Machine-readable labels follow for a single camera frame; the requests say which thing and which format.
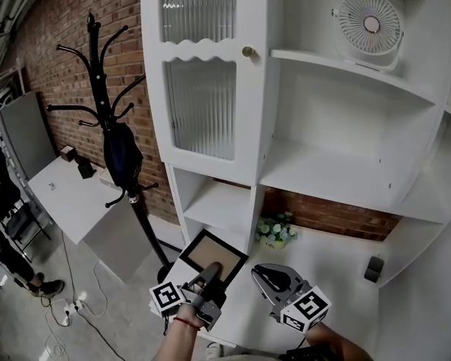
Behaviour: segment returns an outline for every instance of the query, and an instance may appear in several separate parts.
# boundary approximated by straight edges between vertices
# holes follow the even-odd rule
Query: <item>gray floor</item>
[[[61,278],[67,282],[64,292],[54,300],[67,299],[70,302],[72,288],[60,230],[49,225],[47,231],[52,235],[53,241],[49,242],[41,236],[27,253],[32,257],[36,271],[45,273],[47,279]],[[98,259],[84,243],[75,246],[66,236],[65,243],[77,295],[86,297],[87,305],[99,314],[103,311],[104,299],[92,273]],[[172,250],[168,250],[167,254],[171,259],[177,256]],[[101,264],[96,267],[101,287],[108,297],[108,308],[102,317],[93,317],[87,310],[82,313],[127,361],[151,360],[162,341],[164,322],[150,313],[148,308],[149,288],[156,284],[159,268],[155,253],[149,253],[132,281],[125,285]],[[8,276],[8,279],[0,290],[0,361],[67,360],[66,355],[49,357],[45,351],[44,342],[50,332],[45,323],[47,309],[41,305],[41,300],[19,288],[10,275],[0,268],[0,281],[4,276]],[[63,301],[53,305],[53,313],[59,322],[65,319],[64,306]],[[71,326],[62,328],[56,325],[50,313],[47,314],[50,327],[64,342],[70,360],[117,359],[82,317],[73,314],[71,318]],[[51,353],[54,344],[55,341],[50,336],[47,347]],[[206,346],[207,342],[198,338],[194,360],[204,359]]]

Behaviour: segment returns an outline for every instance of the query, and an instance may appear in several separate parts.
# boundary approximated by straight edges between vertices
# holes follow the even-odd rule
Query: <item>ribbed glass panel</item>
[[[174,60],[165,69],[176,147],[233,160],[236,64]]]
[[[236,0],[162,0],[164,41],[218,42],[235,36]]]

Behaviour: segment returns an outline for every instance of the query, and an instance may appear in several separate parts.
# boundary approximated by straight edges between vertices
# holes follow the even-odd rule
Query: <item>desk fan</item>
[[[343,0],[332,13],[336,48],[343,58],[377,71],[395,68],[404,33],[388,0]]]

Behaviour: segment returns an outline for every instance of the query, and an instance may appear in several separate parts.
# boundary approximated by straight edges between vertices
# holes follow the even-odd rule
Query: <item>black pants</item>
[[[19,275],[25,282],[30,282],[35,272],[22,254],[12,248],[9,240],[0,232],[0,262],[7,266],[12,274]]]

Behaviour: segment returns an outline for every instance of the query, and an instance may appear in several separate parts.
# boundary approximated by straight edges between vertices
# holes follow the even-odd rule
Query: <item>wristband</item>
[[[179,317],[174,317],[174,321],[180,321],[181,323],[185,323],[186,325],[193,327],[197,331],[199,331],[201,329],[198,326],[194,325],[193,323],[190,323],[189,321],[183,320],[182,318],[179,318]]]

